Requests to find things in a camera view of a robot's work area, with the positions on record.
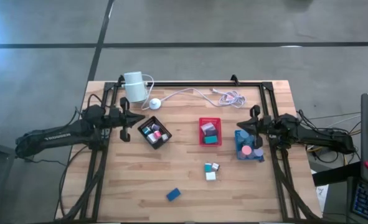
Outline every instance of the blue container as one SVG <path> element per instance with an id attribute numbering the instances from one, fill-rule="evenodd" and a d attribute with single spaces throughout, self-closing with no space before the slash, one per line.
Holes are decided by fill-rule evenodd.
<path id="1" fill-rule="evenodd" d="M 252 149 L 254 149 L 254 136 L 249 136 L 248 138 L 244 139 L 241 137 L 240 132 L 242 130 L 235 130 L 235 145 L 236 145 L 236 155 L 238 160 L 258 160 L 260 162 L 264 162 L 264 156 L 256 156 L 254 152 L 247 156 L 246 158 L 242 159 L 239 156 L 240 151 L 242 150 L 242 146 L 245 143 L 249 145 Z"/>

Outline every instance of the black tray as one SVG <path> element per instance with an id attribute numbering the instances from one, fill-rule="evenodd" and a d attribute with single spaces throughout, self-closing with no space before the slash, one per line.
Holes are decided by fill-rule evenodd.
<path id="1" fill-rule="evenodd" d="M 159 139 L 157 142 L 155 142 L 154 144 L 151 144 L 148 139 L 146 138 L 146 135 L 144 134 L 144 132 L 142 132 L 142 129 L 144 129 L 145 127 L 149 127 L 151 128 L 152 124 L 156 124 L 160 127 L 160 133 L 163 134 L 167 134 L 167 136 L 169 137 L 168 140 L 171 139 L 172 134 L 166 129 L 166 127 L 163 126 L 163 124 L 160 123 L 160 121 L 155 117 L 152 116 L 151 118 L 149 118 L 147 121 L 145 121 L 145 123 L 143 123 L 140 127 L 138 127 L 138 131 L 142 134 L 142 136 L 144 136 L 144 138 L 147 140 L 147 142 L 153 147 L 153 149 L 159 149 L 160 146 L 162 146 L 165 142 L 163 141 L 163 139 Z"/>

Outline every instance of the blue tray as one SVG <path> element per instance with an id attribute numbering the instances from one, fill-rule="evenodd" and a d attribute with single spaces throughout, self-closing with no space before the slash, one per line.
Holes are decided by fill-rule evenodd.
<path id="1" fill-rule="evenodd" d="M 254 152 L 251 153 L 251 155 L 253 154 L 252 158 L 240 158 L 239 157 L 239 152 L 242 150 L 242 144 L 238 142 L 238 137 L 239 137 L 239 132 L 241 130 L 235 130 L 235 145 L 236 145 L 236 156 L 238 158 L 238 160 L 258 160 L 260 162 L 264 162 L 264 156 L 254 156 Z M 250 147 L 253 149 L 254 148 L 254 141 L 251 142 Z"/>

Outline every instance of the blue cube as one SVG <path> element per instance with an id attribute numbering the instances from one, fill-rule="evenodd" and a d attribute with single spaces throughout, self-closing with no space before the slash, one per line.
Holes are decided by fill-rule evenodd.
<path id="1" fill-rule="evenodd" d="M 169 194 L 167 194 L 167 199 L 171 202 L 176 199 L 180 194 L 181 192 L 178 190 L 178 188 L 175 188 Z"/>

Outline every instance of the teal cube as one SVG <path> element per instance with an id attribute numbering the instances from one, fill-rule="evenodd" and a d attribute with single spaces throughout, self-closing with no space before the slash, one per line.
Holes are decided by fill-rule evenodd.
<path id="1" fill-rule="evenodd" d="M 213 144 L 213 143 L 217 143 L 217 142 L 218 142 L 217 136 L 204 137 L 204 143 L 205 144 Z"/>
<path id="2" fill-rule="evenodd" d="M 212 164 L 204 164 L 204 172 L 212 172 Z"/>

